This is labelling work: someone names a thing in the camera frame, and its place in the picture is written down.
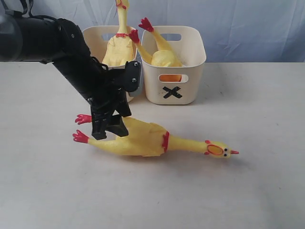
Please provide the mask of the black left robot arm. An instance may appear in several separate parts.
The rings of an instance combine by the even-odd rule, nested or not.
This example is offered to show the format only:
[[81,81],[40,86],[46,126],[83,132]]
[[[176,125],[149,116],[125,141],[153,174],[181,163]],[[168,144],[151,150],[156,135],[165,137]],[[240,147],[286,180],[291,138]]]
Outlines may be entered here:
[[137,62],[109,69],[91,56],[80,28],[66,19],[22,17],[6,11],[0,18],[2,62],[51,63],[91,107],[92,136],[105,139],[106,132],[127,136],[123,118],[130,116],[127,92],[137,89]]

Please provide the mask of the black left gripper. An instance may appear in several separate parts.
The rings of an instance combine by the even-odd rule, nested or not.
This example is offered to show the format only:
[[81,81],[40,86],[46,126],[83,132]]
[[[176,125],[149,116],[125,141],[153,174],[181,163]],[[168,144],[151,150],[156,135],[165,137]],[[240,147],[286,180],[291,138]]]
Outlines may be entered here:
[[127,92],[122,88],[90,88],[87,90],[87,102],[91,114],[87,123],[92,123],[91,135],[96,140],[107,138],[106,131],[119,137],[129,134],[122,117],[130,116]]

